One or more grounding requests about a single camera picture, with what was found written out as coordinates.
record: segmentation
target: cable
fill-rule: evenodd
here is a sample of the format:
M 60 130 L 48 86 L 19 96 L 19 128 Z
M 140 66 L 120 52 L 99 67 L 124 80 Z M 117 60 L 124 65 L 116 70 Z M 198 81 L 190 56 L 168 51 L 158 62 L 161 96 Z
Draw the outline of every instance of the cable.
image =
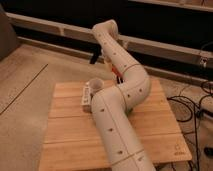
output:
M 171 100 L 171 101 L 175 101 L 177 103 L 180 103 L 180 104 L 184 105 L 190 111 L 190 115 L 189 115 L 188 118 L 186 118 L 184 120 L 176 119 L 178 122 L 189 122 L 192 119 L 193 111 L 187 104 L 185 104 L 184 102 L 182 102 L 180 100 L 174 99 L 173 97 L 172 98 L 167 98 L 167 100 Z
M 176 171 L 175 166 L 174 166 L 173 163 L 171 163 L 171 168 L 172 168 L 173 171 Z

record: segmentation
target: black cable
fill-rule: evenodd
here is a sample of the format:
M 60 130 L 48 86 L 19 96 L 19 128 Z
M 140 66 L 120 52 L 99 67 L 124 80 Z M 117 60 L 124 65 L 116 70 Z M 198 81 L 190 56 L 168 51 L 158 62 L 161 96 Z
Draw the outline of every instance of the black cable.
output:
M 200 110 L 199 104 L 196 104 L 193 100 L 191 100 L 190 98 L 185 97 L 185 96 L 173 96 L 173 97 L 170 97 L 170 98 L 167 98 L 167 99 L 178 102 L 178 103 L 184 105 L 190 111 L 190 116 L 187 119 L 185 119 L 185 120 L 178 120 L 177 119 L 178 122 L 189 122 L 190 120 L 192 120 L 192 118 L 194 118 L 194 131 L 186 132 L 186 134 L 191 134 L 191 133 L 195 134 L 195 144 L 192 143 L 190 140 L 189 141 L 190 141 L 190 143 L 192 143 L 195 146 L 195 149 L 196 149 L 196 170 L 200 171 L 200 155 L 201 155 L 201 153 L 200 153 L 200 149 L 199 149 L 199 146 L 198 146 L 199 144 L 198 144 L 198 134 L 197 134 L 197 130 L 199 128 L 200 123 L 198 123 L 198 126 L 197 126 L 197 118 L 196 118 L 196 113 L 197 113 L 196 111 L 199 112 L 199 110 Z M 188 100 L 191 103 L 193 109 L 191 109 L 191 107 L 189 106 L 189 103 L 186 103 L 186 101 L 181 101 L 181 99 Z
M 189 115 L 188 118 L 186 118 L 184 120 L 176 119 L 178 122 L 189 122 L 192 119 L 193 111 L 187 104 L 185 104 L 184 102 L 182 102 L 180 100 L 174 99 L 174 98 L 167 98 L 167 99 L 170 100 L 170 101 L 175 101 L 177 103 L 180 103 L 180 104 L 184 105 L 190 111 L 190 115 Z
M 171 163 L 171 167 L 172 167 L 172 170 L 173 170 L 173 171 L 176 171 L 175 166 L 174 166 L 173 163 Z

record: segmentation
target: floor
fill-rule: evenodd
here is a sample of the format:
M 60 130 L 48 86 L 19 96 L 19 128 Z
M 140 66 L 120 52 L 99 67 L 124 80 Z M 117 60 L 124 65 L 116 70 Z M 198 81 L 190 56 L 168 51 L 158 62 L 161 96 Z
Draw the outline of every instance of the floor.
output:
M 112 79 L 103 64 L 23 44 L 0 62 L 0 170 L 37 171 L 45 134 L 53 88 L 57 82 L 82 81 L 93 77 Z M 159 78 L 167 97 L 178 95 L 185 83 Z M 199 87 L 188 86 L 184 95 L 196 102 L 204 95 Z M 213 111 L 213 100 L 205 107 Z M 177 117 L 186 110 L 171 102 Z M 193 123 L 181 124 L 185 130 Z M 206 145 L 213 146 L 212 120 L 203 118 L 199 128 L 202 152 L 201 170 L 212 171 L 212 159 L 203 154 Z M 194 154 L 193 146 L 189 147 Z M 174 163 L 176 170 L 189 170 L 187 163 Z M 172 170 L 166 165 L 162 170 Z

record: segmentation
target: wooden board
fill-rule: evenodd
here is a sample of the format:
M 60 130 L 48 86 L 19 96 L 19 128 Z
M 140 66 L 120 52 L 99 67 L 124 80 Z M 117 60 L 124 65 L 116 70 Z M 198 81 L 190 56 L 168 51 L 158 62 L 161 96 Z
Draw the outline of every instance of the wooden board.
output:
M 106 87 L 112 85 L 106 81 Z M 109 167 L 92 115 L 81 109 L 82 82 L 55 86 L 39 171 L 72 171 Z M 129 117 L 154 163 L 191 160 L 181 130 L 161 85 L 152 78 L 147 100 Z

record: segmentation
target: robotic arm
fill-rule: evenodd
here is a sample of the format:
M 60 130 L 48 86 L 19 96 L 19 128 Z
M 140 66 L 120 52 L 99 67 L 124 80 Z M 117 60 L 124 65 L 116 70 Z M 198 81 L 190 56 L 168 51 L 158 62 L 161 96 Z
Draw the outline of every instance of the robotic arm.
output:
M 148 96 L 149 76 L 142 65 L 117 43 L 118 28 L 114 20 L 97 24 L 92 30 L 103 55 L 124 80 L 122 84 L 97 92 L 91 104 L 111 168 L 113 171 L 154 171 L 125 114 Z

